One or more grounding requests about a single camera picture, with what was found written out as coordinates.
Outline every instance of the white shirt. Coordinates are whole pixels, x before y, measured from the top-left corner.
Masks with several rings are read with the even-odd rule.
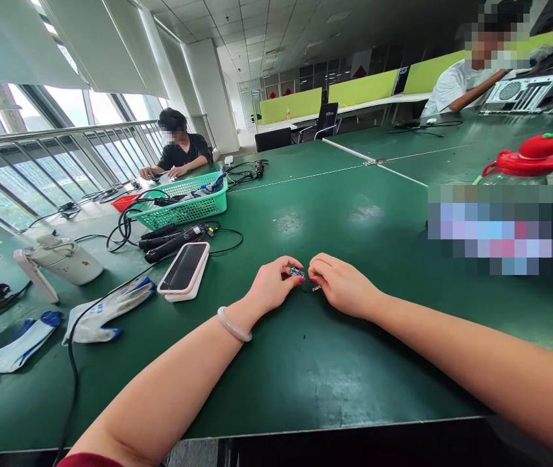
[[[474,70],[465,60],[460,60],[445,70],[435,84],[421,117],[429,115],[444,114],[451,112],[447,107],[468,91],[481,85],[488,78],[497,73],[497,69]],[[485,95],[470,103],[467,107],[479,105]]]

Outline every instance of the ceiling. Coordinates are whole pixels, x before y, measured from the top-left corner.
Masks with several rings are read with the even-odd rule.
[[[246,81],[375,45],[453,39],[483,0],[141,1],[182,42],[213,38],[223,71]]]

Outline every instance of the red container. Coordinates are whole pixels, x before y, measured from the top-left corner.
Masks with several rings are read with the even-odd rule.
[[[112,202],[112,205],[118,212],[123,212],[127,206],[132,204],[136,200],[136,198],[140,196],[140,194],[141,193],[138,193],[137,195],[130,195],[118,198],[116,201]]]

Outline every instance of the forearm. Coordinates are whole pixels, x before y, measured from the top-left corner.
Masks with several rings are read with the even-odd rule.
[[[371,320],[553,448],[553,352],[398,298]]]
[[[452,112],[460,112],[469,104],[471,104],[472,102],[474,102],[475,100],[483,96],[486,91],[488,91],[495,85],[496,82],[498,82],[500,79],[506,76],[506,73],[507,73],[506,70],[498,71],[492,77],[488,78],[485,82],[483,82],[481,85],[473,88],[471,91],[465,93],[464,95],[456,99],[454,102],[448,105],[448,108]]]
[[[200,166],[207,164],[207,158],[205,156],[199,156],[191,162],[186,164],[188,170],[198,169]]]
[[[244,332],[259,316],[244,300],[227,307],[229,321]],[[126,467],[157,465],[186,432],[241,346],[217,316],[207,320],[140,372],[71,453],[99,453]]]

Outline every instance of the green partition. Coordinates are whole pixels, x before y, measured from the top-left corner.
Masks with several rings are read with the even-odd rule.
[[[529,52],[543,45],[553,45],[553,31],[531,37],[529,41],[511,44],[507,46],[507,49],[517,51],[518,58],[528,58]],[[442,72],[465,57],[465,51],[460,51],[412,65],[404,87],[404,94],[432,92]]]
[[[544,45],[553,45],[553,31],[531,37],[528,42],[519,42],[517,50],[531,52]]]
[[[432,92],[442,72],[463,58],[465,58],[464,50],[411,65],[404,94]]]
[[[274,123],[288,118],[306,117],[307,115],[318,114],[322,104],[322,89],[316,88],[311,91],[291,94],[261,101],[259,106],[262,110],[262,123]]]
[[[393,92],[397,73],[397,70],[392,70],[331,84],[328,88],[328,101],[338,102],[342,108],[389,97]]]

